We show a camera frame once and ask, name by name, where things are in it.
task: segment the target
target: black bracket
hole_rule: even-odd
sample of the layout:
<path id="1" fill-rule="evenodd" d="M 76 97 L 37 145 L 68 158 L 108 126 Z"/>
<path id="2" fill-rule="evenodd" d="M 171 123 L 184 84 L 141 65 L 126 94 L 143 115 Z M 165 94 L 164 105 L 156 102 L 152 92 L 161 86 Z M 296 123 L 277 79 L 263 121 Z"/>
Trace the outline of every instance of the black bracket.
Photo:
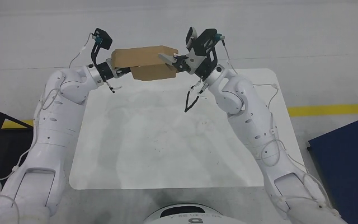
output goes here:
<path id="1" fill-rule="evenodd" d="M 104 30 L 101 30 L 100 28 L 96 28 L 95 32 L 92 34 L 92 38 L 95 40 L 95 44 L 92 48 L 92 52 L 91 52 L 91 59 L 93 62 L 93 65 L 97 68 L 98 72 L 101 75 L 101 78 L 104 82 L 107 82 L 106 80 L 108 78 L 106 78 L 106 72 L 104 71 L 104 69 L 101 68 L 97 65 L 96 59 L 98 56 L 98 52 L 100 51 L 101 48 L 109 50 L 109 48 L 112 45 L 112 38 L 108 35 L 108 33 Z"/>

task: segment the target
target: white cable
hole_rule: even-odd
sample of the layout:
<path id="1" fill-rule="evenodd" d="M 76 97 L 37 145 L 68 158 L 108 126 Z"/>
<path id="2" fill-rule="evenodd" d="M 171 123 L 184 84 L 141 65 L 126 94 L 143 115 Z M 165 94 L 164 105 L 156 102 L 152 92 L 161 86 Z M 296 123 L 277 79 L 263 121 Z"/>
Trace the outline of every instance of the white cable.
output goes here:
<path id="1" fill-rule="evenodd" d="M 0 197 L 6 198 L 6 199 L 10 200 L 10 201 L 13 203 L 13 205 L 14 205 L 15 208 L 16 208 L 16 213 L 17 213 L 17 224 L 20 224 L 20 210 L 18 210 L 18 206 L 17 206 L 15 200 L 12 199 L 12 198 L 10 198 L 9 196 L 6 196 L 6 195 L 1 195 L 1 194 L 0 194 Z"/>
<path id="2" fill-rule="evenodd" d="M 295 160 L 294 158 L 292 158 L 291 155 L 288 154 L 287 152 L 286 152 L 286 154 L 287 154 L 287 156 L 288 156 L 292 161 L 294 161 L 294 162 L 297 163 L 297 164 L 300 164 L 303 168 L 305 168 L 307 174 L 309 174 L 309 171 L 308 171 L 307 167 L 305 167 L 305 165 L 301 164 L 299 161 L 297 161 L 297 160 Z"/>
<path id="3" fill-rule="evenodd" d="M 267 108 L 270 109 L 271 101 L 274 99 L 274 97 L 275 97 L 278 93 L 279 93 L 279 89 L 277 88 L 277 89 L 276 89 L 276 93 L 272 96 L 272 98 L 271 98 L 270 101 L 268 102 Z"/>
<path id="4" fill-rule="evenodd" d="M 253 84 L 253 85 L 254 85 L 254 86 L 272 86 L 273 88 L 276 89 L 275 94 L 272 96 L 272 98 L 271 98 L 270 101 L 268 102 L 267 108 L 270 109 L 270 105 L 271 105 L 272 100 L 274 99 L 274 97 L 275 97 L 275 96 L 278 94 L 278 92 L 279 92 L 279 88 L 278 88 L 277 84 Z M 273 129 L 273 128 L 274 128 L 274 115 L 273 115 L 273 113 L 271 113 L 271 129 Z M 330 209 L 332 209 L 332 205 L 331 205 L 331 202 L 329 201 L 328 194 L 327 194 L 325 188 L 323 187 L 323 185 L 321 184 L 321 182 L 320 182 L 319 180 L 317 180 L 314 176 L 312 176 L 312 175 L 309 173 L 309 171 L 308 171 L 308 169 L 307 169 L 306 166 L 304 166 L 302 163 L 298 162 L 297 160 L 293 159 L 293 158 L 291 157 L 291 155 L 289 155 L 289 154 L 287 153 L 287 149 L 286 149 L 286 147 L 285 147 L 285 144 L 284 144 L 283 141 L 281 141 L 279 138 L 277 139 L 276 136 L 275 136 L 275 139 L 274 139 L 274 140 L 271 140 L 271 141 L 267 142 L 267 143 L 265 144 L 265 146 L 263 147 L 263 149 L 262 149 L 262 151 L 261 151 L 261 159 L 262 159 L 262 162 L 263 162 L 266 166 L 274 166 L 274 165 L 276 165 L 276 164 L 278 163 L 278 161 L 279 161 L 279 159 L 280 159 L 280 148 L 279 148 L 279 145 L 278 145 L 278 144 L 277 144 L 277 148 L 278 148 L 279 156 L 278 156 L 278 159 L 276 160 L 276 162 L 275 162 L 273 165 L 268 165 L 268 164 L 266 164 L 265 161 L 264 161 L 264 159 L 263 159 L 263 156 L 262 156 L 262 154 L 263 154 L 265 148 L 266 148 L 270 143 L 272 143 L 272 142 L 276 142 L 276 143 L 277 143 L 277 142 L 280 142 L 280 143 L 282 144 L 282 146 L 283 146 L 283 148 L 284 148 L 284 150 L 285 150 L 287 156 L 288 156 L 292 161 L 296 162 L 297 164 L 301 165 L 302 167 L 304 167 L 304 168 L 306 169 L 306 172 L 307 172 L 307 173 L 304 174 L 304 176 L 303 176 L 303 186 L 305 187 L 305 189 L 306 189 L 306 191 L 309 193 L 309 195 L 310 195 L 312 198 L 314 198 L 314 196 L 310 193 L 310 191 L 308 190 L 307 186 L 305 185 L 305 177 L 306 177 L 306 176 L 311 177 L 312 180 L 313 180 L 315 183 L 318 184 L 318 187 L 319 187 L 319 189 L 321 190 L 321 192 L 323 193 L 324 199 L 325 199 L 325 201 L 326 201 L 328 207 L 329 207 Z"/>
<path id="5" fill-rule="evenodd" d="M 87 45 L 88 41 L 90 40 L 91 35 L 92 35 L 91 33 L 88 35 L 88 38 L 87 38 L 87 40 L 86 40 L 86 43 L 85 43 L 84 46 L 79 50 L 78 54 L 71 60 L 71 62 L 69 63 L 68 68 L 71 67 L 72 62 L 82 53 L 83 50 L 85 50 L 86 45 Z"/>
<path id="6" fill-rule="evenodd" d="M 20 165 L 20 162 L 21 162 L 21 159 L 23 158 L 23 156 L 26 155 L 28 152 L 30 152 L 32 150 L 32 148 L 36 145 L 37 139 L 39 137 L 37 133 L 39 131 L 38 130 L 38 125 L 39 125 L 40 112 L 42 110 L 47 110 L 53 104 L 53 102 L 55 101 L 58 93 L 60 92 L 61 86 L 62 86 L 64 81 L 65 81 L 65 77 L 63 76 L 63 80 L 62 80 L 61 84 L 59 85 L 59 87 L 58 88 L 53 88 L 52 90 L 50 90 L 50 92 L 47 94 L 47 96 L 46 96 L 46 98 L 44 100 L 44 93 L 46 91 L 46 85 L 45 85 L 44 92 L 43 92 L 43 94 L 41 94 L 41 98 L 40 98 L 40 101 L 39 101 L 40 102 L 40 109 L 37 111 L 36 116 L 34 118 L 34 140 L 32 141 L 30 148 L 26 152 L 21 154 L 20 158 L 17 161 L 17 164 L 12 168 L 11 173 L 9 175 L 7 175 L 6 177 L 4 177 L 4 178 L 0 178 L 0 180 L 8 179 L 19 168 L 19 165 Z M 51 100 L 50 104 L 47 107 L 44 108 L 44 105 L 46 104 L 49 96 L 51 95 L 51 93 L 54 90 L 57 90 L 56 95 L 53 97 L 53 99 Z"/>
<path id="7" fill-rule="evenodd" d="M 225 51 L 226 51 L 226 55 L 228 56 L 228 64 L 231 66 L 231 68 L 234 70 L 234 72 L 236 74 L 238 74 L 235 70 L 235 68 L 233 67 L 233 65 L 231 64 L 231 59 L 230 59 L 230 56 L 229 56 L 229 53 L 228 53 L 228 49 L 226 48 L 226 46 L 224 45 L 224 48 L 225 48 Z"/>

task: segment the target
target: table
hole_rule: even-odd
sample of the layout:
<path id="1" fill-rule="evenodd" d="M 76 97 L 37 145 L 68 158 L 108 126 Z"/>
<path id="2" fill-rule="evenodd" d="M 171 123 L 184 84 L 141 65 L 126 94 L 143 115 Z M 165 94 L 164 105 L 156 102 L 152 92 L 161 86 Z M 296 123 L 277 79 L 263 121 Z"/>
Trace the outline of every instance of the table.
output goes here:
<path id="1" fill-rule="evenodd" d="M 237 69 L 253 83 L 277 83 L 269 69 Z M 250 152 L 233 133 L 214 96 L 205 91 L 184 113 L 198 78 L 142 82 L 130 74 L 89 94 L 69 183 L 75 189 L 158 189 L 263 186 Z M 270 100 L 275 89 L 257 86 Z M 303 162 L 281 91 L 271 103 L 280 139 Z"/>

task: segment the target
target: teal connector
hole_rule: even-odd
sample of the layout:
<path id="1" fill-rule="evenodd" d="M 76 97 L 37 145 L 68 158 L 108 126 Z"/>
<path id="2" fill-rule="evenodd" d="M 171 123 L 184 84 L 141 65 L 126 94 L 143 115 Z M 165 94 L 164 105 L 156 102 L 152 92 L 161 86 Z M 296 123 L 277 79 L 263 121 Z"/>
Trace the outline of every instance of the teal connector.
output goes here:
<path id="1" fill-rule="evenodd" d="M 216 41 L 222 40 L 222 36 L 223 36 L 222 34 L 215 34 L 214 39 Z"/>

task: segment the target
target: cable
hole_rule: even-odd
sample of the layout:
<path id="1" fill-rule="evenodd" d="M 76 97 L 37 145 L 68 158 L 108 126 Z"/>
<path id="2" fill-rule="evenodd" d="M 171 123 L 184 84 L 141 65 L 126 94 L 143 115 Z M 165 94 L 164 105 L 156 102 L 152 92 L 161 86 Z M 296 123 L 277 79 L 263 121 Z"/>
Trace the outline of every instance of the cable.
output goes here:
<path id="1" fill-rule="evenodd" d="M 58 87 L 58 88 L 53 88 L 52 90 L 50 90 L 50 92 L 47 94 L 47 96 L 46 96 L 46 98 L 45 98 L 45 100 L 44 100 L 43 95 L 44 95 L 44 93 L 45 93 L 45 91 L 46 91 L 46 85 L 47 85 L 47 84 L 45 85 L 44 91 L 43 91 L 43 93 L 41 94 L 41 99 L 40 99 L 40 101 L 39 101 L 39 102 L 40 102 L 40 108 L 38 109 L 38 111 L 37 111 L 37 113 L 36 113 L 36 116 L 35 116 L 35 118 L 34 118 L 34 140 L 32 141 L 30 148 L 29 148 L 26 152 L 24 152 L 23 154 L 21 154 L 20 158 L 19 158 L 18 161 L 17 161 L 17 164 L 12 168 L 11 173 L 10 173 L 9 175 L 7 175 L 6 177 L 4 177 L 4 178 L 0 178 L 0 180 L 6 180 L 6 179 L 8 179 L 8 178 L 19 168 L 19 165 L 20 165 L 20 162 L 21 162 L 21 159 L 23 158 L 23 156 L 26 155 L 28 152 L 30 152 L 30 151 L 32 150 L 32 148 L 36 145 L 37 139 L 38 139 L 38 137 L 39 137 L 37 133 L 38 133 L 38 131 L 39 131 L 39 130 L 38 130 L 38 125 L 39 125 L 40 112 L 41 112 L 42 110 L 47 110 L 47 109 L 53 104 L 53 102 L 55 101 L 55 99 L 56 99 L 58 93 L 60 92 L 61 86 L 62 86 L 62 84 L 63 84 L 64 81 L 65 81 L 65 76 L 63 76 L 63 80 L 62 80 L 61 84 L 59 85 L 59 87 Z M 44 108 L 44 105 L 46 104 L 46 102 L 47 102 L 49 96 L 51 95 L 51 93 L 52 93 L 54 90 L 57 90 L 56 95 L 53 97 L 53 99 L 51 100 L 50 104 L 49 104 L 47 107 Z"/>
<path id="2" fill-rule="evenodd" d="M 300 164 L 303 168 L 305 168 L 307 174 L 309 174 L 309 171 L 308 171 L 307 167 L 305 167 L 305 165 L 301 164 L 300 162 L 298 162 L 297 160 L 295 160 L 294 158 L 292 158 L 292 157 L 290 156 L 290 154 L 288 154 L 287 152 L 286 152 L 286 154 L 287 154 L 287 156 L 288 156 L 292 161 L 294 161 L 294 162 L 297 163 L 297 164 Z"/>
<path id="3" fill-rule="evenodd" d="M 85 50 L 86 45 L 87 45 L 88 41 L 90 40 L 91 35 L 92 35 L 91 33 L 88 35 L 88 38 L 87 38 L 87 40 L 86 40 L 86 43 L 85 43 L 84 46 L 81 48 L 81 50 L 79 50 L 78 54 L 71 60 L 71 62 L 69 63 L 68 68 L 71 67 L 72 62 L 82 53 L 83 50 Z"/>
<path id="4" fill-rule="evenodd" d="M 16 213 L 17 213 L 17 224 L 20 224 L 20 210 L 18 209 L 18 206 L 17 206 L 15 200 L 12 199 L 12 198 L 10 198 L 9 196 L 6 196 L 6 195 L 1 195 L 1 194 L 0 194 L 0 197 L 6 198 L 6 199 L 10 200 L 10 201 L 13 203 L 13 205 L 14 205 L 15 208 L 16 208 Z"/>
<path id="5" fill-rule="evenodd" d="M 228 53 L 228 49 L 226 48 L 224 41 L 223 41 L 223 45 L 224 45 L 224 48 L 225 48 L 225 51 L 226 51 L 226 55 L 228 56 L 228 64 L 231 66 L 231 68 L 234 70 L 234 72 L 235 72 L 236 74 L 238 74 L 238 73 L 236 72 L 235 68 L 233 67 L 233 65 L 231 64 L 231 59 L 230 59 L 230 56 L 229 56 L 229 53 Z"/>
<path id="6" fill-rule="evenodd" d="M 223 46 L 224 46 L 226 55 L 227 55 L 227 57 L 228 57 L 228 64 L 231 66 L 231 68 L 234 70 L 234 72 L 235 72 L 236 74 L 238 74 L 238 73 L 236 72 L 235 68 L 234 68 L 234 67 L 232 66 L 232 64 L 231 64 L 231 59 L 230 59 L 230 56 L 229 56 L 229 53 L 228 53 L 228 49 L 227 49 L 226 46 L 225 46 L 224 40 L 222 40 L 222 43 L 223 43 Z M 272 98 L 270 98 L 270 101 L 268 102 L 267 108 L 270 109 L 272 100 L 273 100 L 273 99 L 275 98 L 275 96 L 279 93 L 279 88 L 278 88 L 277 84 L 253 84 L 253 85 L 254 85 L 254 86 L 272 86 L 273 88 L 276 89 L 275 94 L 272 96 Z M 271 129 L 273 129 L 273 128 L 274 128 L 274 115 L 273 115 L 273 113 L 271 113 Z M 283 141 L 281 141 L 280 139 L 277 139 L 276 136 L 275 136 L 275 134 L 273 134 L 273 135 L 274 135 L 275 139 L 274 139 L 274 140 L 271 140 L 271 141 L 269 141 L 269 142 L 267 142 L 267 143 L 265 144 L 265 146 L 262 148 L 262 151 L 261 151 L 261 160 L 262 160 L 262 162 L 263 162 L 266 166 L 275 166 L 275 165 L 279 162 L 281 150 L 280 150 L 280 147 L 279 147 L 278 142 L 280 142 L 280 143 L 282 144 L 282 147 L 284 148 L 285 152 L 287 152 L 286 147 L 285 147 L 285 144 L 283 143 Z M 268 164 L 265 163 L 265 161 L 264 161 L 264 159 L 263 159 L 263 152 L 264 152 L 265 148 L 266 148 L 269 144 L 271 144 L 272 142 L 276 142 L 276 143 L 277 143 L 277 150 L 278 150 L 278 154 L 279 154 L 279 155 L 278 155 L 278 158 L 277 158 L 276 162 L 275 162 L 273 165 L 268 165 Z M 323 185 L 321 184 L 321 182 L 319 182 L 319 180 L 317 180 L 314 176 L 312 176 L 312 175 L 309 173 L 307 167 L 305 167 L 303 164 L 301 164 L 301 163 L 298 162 L 297 160 L 293 159 L 288 153 L 286 153 L 286 154 L 287 154 L 287 156 L 288 156 L 292 161 L 296 162 L 297 164 L 300 164 L 302 167 L 304 167 L 304 168 L 306 169 L 306 172 L 307 172 L 307 173 L 304 174 L 304 176 L 303 176 L 303 185 L 304 185 L 306 191 L 310 194 L 310 196 L 311 196 L 312 198 L 314 198 L 314 197 L 312 196 L 312 194 L 310 193 L 310 191 L 308 190 L 307 186 L 306 186 L 305 183 L 304 183 L 304 180 L 305 180 L 305 177 L 306 177 L 306 176 L 311 177 L 312 180 L 313 180 L 315 183 L 318 184 L 320 190 L 321 190 L 321 191 L 323 192 L 323 194 L 324 194 L 325 201 L 327 202 L 328 206 L 332 209 L 332 205 L 331 205 L 331 202 L 329 201 L 328 194 L 327 194 L 325 188 L 323 187 Z M 295 197 L 295 196 L 288 196 L 288 197 L 287 197 L 287 196 L 286 196 L 285 198 L 286 198 L 286 199 L 299 199 L 299 198 L 300 198 L 300 199 L 309 199 L 309 200 L 312 200 L 312 201 L 314 201 L 314 202 L 317 202 L 316 200 L 314 200 L 314 199 L 312 199 L 312 198 L 306 198 L 306 197 Z M 284 211 L 283 209 L 281 209 L 277 204 L 274 203 L 274 205 L 275 205 L 279 210 L 281 210 L 282 212 L 284 212 L 284 213 L 287 214 L 287 212 Z"/>

